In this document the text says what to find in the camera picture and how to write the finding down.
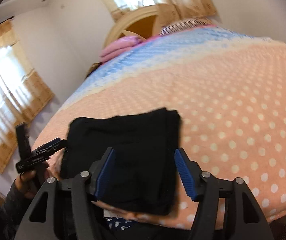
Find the blue gripper pad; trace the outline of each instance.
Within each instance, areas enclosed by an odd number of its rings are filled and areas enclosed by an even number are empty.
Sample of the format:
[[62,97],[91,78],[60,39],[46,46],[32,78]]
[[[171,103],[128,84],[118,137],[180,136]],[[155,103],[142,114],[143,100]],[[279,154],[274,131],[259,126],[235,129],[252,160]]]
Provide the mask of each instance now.
[[116,159],[115,150],[110,148],[110,151],[106,152],[105,154],[107,154],[107,158],[105,158],[106,156],[102,157],[101,162],[104,162],[104,164],[102,165],[102,169],[96,180],[96,190],[94,195],[97,199],[103,197],[108,187],[110,178],[112,176],[111,173],[115,165],[115,159]]
[[197,196],[197,193],[195,190],[195,181],[179,149],[175,150],[174,161],[175,161],[176,168],[180,174],[186,194],[192,199],[192,201],[195,201],[196,196]]

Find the folded black fabric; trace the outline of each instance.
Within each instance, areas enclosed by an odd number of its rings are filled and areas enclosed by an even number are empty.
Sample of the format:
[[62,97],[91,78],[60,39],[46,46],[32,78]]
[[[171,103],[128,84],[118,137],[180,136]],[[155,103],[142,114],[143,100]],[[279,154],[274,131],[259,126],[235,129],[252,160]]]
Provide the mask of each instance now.
[[112,206],[167,215],[174,201],[180,116],[165,108],[110,119],[80,117],[70,124],[61,177],[72,178],[116,150],[110,186],[101,199]]

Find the pink pillow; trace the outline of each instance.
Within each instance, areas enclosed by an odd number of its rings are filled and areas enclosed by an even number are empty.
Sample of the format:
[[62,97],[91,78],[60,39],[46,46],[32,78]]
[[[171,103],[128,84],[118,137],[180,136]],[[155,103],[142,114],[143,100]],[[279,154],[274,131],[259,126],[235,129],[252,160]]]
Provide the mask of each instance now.
[[111,60],[111,59],[121,55],[123,52],[131,50],[132,48],[133,47],[127,47],[127,48],[122,48],[122,49],[115,50],[112,53],[107,54],[104,57],[101,57],[101,62],[105,63],[105,62],[107,62],[107,61],[109,61],[109,60]]
[[133,47],[137,44],[142,43],[142,40],[137,36],[127,36],[122,37],[116,41],[113,41],[110,45],[108,45],[105,49],[102,50],[100,57],[103,58],[106,55],[118,50],[127,47]]

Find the black cloth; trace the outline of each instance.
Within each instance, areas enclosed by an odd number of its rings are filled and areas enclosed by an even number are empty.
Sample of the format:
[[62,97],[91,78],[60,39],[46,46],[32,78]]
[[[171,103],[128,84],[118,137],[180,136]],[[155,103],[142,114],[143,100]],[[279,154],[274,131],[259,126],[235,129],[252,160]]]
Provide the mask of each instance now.
[[0,206],[0,240],[14,238],[17,226],[21,223],[30,203],[31,200],[26,199],[12,184],[4,205]]
[[100,200],[112,206],[167,215],[174,201],[180,116],[165,108],[110,119],[80,117],[70,124],[61,177],[72,178],[116,151],[110,185]]

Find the striped pillow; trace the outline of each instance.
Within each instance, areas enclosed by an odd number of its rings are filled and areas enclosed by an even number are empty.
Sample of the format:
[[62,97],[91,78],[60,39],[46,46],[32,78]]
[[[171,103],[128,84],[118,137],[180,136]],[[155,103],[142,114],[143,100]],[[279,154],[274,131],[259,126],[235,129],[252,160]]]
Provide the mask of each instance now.
[[180,32],[183,30],[195,28],[198,26],[209,25],[209,24],[211,24],[211,21],[206,18],[202,18],[202,19],[190,18],[190,19],[174,22],[170,25],[163,27],[160,32],[160,36],[165,36],[171,33],[176,33],[176,32]]

